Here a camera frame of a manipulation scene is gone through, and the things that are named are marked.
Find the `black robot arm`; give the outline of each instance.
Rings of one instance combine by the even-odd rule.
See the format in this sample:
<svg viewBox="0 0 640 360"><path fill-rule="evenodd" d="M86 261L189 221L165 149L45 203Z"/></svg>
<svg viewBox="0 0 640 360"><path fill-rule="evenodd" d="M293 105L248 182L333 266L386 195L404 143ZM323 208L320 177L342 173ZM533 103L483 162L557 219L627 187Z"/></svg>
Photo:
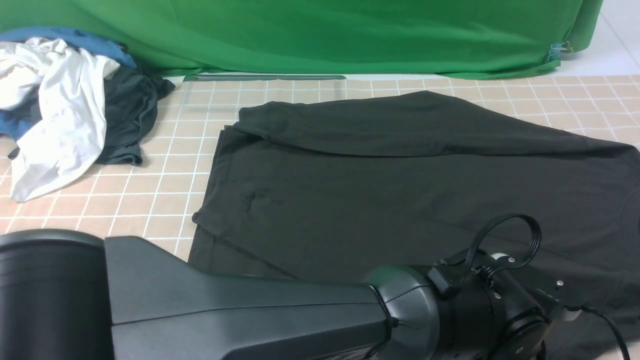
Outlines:
<svg viewBox="0 0 640 360"><path fill-rule="evenodd" d="M389 336L366 284L205 275L135 237L105 249L118 360L362 359Z"/></svg>
<svg viewBox="0 0 640 360"><path fill-rule="evenodd" d="M580 310L616 330L570 284L480 242L323 284L203 274L137 237L6 234L0 360L530 360Z"/></svg>

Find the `black t-shirt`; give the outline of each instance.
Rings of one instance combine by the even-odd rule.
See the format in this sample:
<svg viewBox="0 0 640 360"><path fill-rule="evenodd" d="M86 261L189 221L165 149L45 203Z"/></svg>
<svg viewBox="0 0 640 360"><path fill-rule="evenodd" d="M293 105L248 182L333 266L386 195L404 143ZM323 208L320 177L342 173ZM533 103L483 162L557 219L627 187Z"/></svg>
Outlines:
<svg viewBox="0 0 640 360"><path fill-rule="evenodd" d="M242 109L219 139L189 262L353 282L378 265L431 265L506 213L542 226L532 266L640 337L636 148L431 92ZM482 248L517 257L529 239L513 220ZM584 360L615 342L606 323L581 315L547 345L552 360Z"/></svg>

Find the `green backdrop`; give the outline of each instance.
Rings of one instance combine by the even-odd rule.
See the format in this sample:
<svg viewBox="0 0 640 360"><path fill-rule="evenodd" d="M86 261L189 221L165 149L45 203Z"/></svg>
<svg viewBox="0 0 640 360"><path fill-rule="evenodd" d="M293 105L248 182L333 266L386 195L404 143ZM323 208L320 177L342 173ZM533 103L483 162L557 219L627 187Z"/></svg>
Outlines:
<svg viewBox="0 0 640 360"><path fill-rule="evenodd" d="M69 26L126 43L165 74L551 71L591 40L602 0L4 0L0 31Z"/></svg>

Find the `beige grid mat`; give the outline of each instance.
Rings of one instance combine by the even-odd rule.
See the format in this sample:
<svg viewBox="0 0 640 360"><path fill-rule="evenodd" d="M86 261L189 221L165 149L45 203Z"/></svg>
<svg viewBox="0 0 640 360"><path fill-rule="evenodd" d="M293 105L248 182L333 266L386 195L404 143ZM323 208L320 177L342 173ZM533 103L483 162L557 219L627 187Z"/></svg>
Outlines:
<svg viewBox="0 0 640 360"><path fill-rule="evenodd" d="M17 204L11 170L0 159L0 233L34 227L97 236L144 236L186 259L217 136L239 108L268 101L319 102L431 90L536 124L640 145L640 76L532 78L507 81L245 81L180 83L161 103L144 141L143 167L93 166L72 186ZM0 154L15 144L0 138Z"/></svg>

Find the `black cable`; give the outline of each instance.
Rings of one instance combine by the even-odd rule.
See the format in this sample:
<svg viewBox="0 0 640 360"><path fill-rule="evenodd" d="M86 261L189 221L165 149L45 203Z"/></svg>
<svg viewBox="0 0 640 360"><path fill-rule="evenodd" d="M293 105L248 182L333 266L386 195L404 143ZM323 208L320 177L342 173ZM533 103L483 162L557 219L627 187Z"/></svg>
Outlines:
<svg viewBox="0 0 640 360"><path fill-rule="evenodd" d="M533 257L536 255L536 253L538 252L538 249L540 248L540 242L542 240L542 230L540 228L540 224L536 221L536 219L534 219L533 217L530 217L529 215L523 215L523 214L502 215L500 217L496 217L493 220L489 221L476 234L476 237L474 238L474 241L471 243L471 246L469 247L469 251L467 252L467 258L465 259L465 268L462 270L462 273L458 277L459 282L463 282L471 272L471 268L473 267L473 262L474 262L476 253L480 249L480 244L482 243L484 238L487 236L487 234L491 232L491 230L493 230L496 226L512 218L521 218L529 226L529 229L531 230L531 242L529 244L529 250L525 254L524 261L508 263L502 266L498 266L497 268L487 268L487 271L488 271L487 279L491 279L491 276L493 276L495 273L501 270L521 268L526 264L530 263L531 260L533 260Z"/></svg>
<svg viewBox="0 0 640 360"><path fill-rule="evenodd" d="M590 305L582 306L581 310L583 310L585 313L591 313L596 316L599 316L600 318L603 318L609 324L609 327L611 328L611 331L613 331L613 334L615 335L616 340L618 340L618 346L622 351L622 358L624 360L631 360L631 355L629 355L629 349L627 349L627 344L625 343L625 339L622 337L622 333L620 332L616 324L613 322L613 320L611 320L611 318L608 317L602 311Z"/></svg>

